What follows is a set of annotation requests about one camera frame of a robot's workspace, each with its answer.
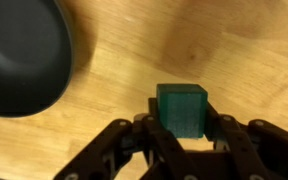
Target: green cube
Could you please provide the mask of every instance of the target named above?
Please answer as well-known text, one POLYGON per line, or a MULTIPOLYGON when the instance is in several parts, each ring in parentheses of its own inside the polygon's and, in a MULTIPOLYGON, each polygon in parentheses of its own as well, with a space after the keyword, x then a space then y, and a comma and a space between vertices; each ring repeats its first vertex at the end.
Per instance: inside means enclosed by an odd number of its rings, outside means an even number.
POLYGON ((158 84, 159 119, 176 138, 204 134, 207 92, 197 84, 158 84))

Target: wood grain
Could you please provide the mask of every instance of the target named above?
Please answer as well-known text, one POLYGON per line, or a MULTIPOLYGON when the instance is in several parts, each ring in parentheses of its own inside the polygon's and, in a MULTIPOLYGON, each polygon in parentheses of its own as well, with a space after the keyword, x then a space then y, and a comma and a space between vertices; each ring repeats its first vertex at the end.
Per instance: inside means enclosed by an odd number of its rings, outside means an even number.
MULTIPOLYGON (((0 177, 52 179, 116 118, 147 112, 157 83, 198 83, 221 113, 288 131, 288 0, 62 0, 75 72, 46 111, 0 118, 0 177)), ((207 149, 204 140, 181 141, 207 149)), ((116 179, 138 179, 141 154, 116 179)))

